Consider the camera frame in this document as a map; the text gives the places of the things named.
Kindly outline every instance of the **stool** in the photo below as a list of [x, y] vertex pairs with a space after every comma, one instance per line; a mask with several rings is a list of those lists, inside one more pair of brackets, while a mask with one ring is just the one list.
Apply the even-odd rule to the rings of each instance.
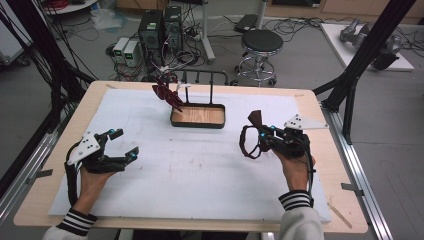
[[270, 85], [275, 85], [277, 78], [274, 66], [268, 61], [268, 57], [279, 53], [283, 49], [283, 39], [269, 30], [250, 30], [243, 34], [241, 46], [246, 51], [243, 57], [247, 54], [252, 54], [253, 56], [244, 58], [235, 67], [237, 76], [235, 80], [230, 82], [230, 85], [237, 86], [240, 75], [258, 81], [259, 87], [261, 82], [266, 80], [268, 80]]

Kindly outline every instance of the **sleeve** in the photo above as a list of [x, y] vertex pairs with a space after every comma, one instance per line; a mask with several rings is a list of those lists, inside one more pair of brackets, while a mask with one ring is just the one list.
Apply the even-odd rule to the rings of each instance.
[[311, 208], [306, 191], [291, 191], [279, 200], [286, 210], [281, 219], [280, 240], [324, 239], [318, 212]]
[[71, 208], [59, 225], [46, 231], [43, 240], [87, 240], [88, 231], [96, 221], [97, 217]]

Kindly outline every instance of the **striped sleeve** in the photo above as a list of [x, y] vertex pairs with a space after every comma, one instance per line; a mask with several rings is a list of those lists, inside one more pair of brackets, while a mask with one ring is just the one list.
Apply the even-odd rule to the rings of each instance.
[[290, 191], [278, 198], [286, 211], [298, 207], [311, 207], [309, 195], [304, 190]]
[[69, 209], [63, 221], [57, 225], [57, 228], [74, 233], [79, 236], [87, 236], [91, 226], [97, 221], [93, 215], [84, 215], [74, 209]]

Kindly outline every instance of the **person's hand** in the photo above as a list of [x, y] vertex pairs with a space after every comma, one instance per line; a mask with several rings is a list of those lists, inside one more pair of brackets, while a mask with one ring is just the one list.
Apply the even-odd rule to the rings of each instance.
[[[299, 158], [288, 159], [281, 153], [274, 151], [283, 164], [283, 173], [287, 180], [287, 185], [290, 191], [305, 190], [308, 184], [308, 159], [306, 154]], [[315, 165], [315, 158], [312, 157], [312, 162]]]
[[103, 190], [103, 187], [105, 186], [107, 180], [115, 173], [89, 173], [84, 167], [81, 167], [80, 173], [80, 196], [78, 198], [78, 201], [72, 208], [80, 213], [88, 215], [91, 208], [94, 206], [94, 203], [96, 203], [97, 198]]

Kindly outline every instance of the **tray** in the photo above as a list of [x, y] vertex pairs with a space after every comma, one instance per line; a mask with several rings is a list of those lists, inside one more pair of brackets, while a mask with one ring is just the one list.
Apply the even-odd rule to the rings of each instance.
[[171, 125], [191, 128], [223, 128], [225, 126], [225, 106], [222, 104], [185, 103], [183, 112], [173, 108]]

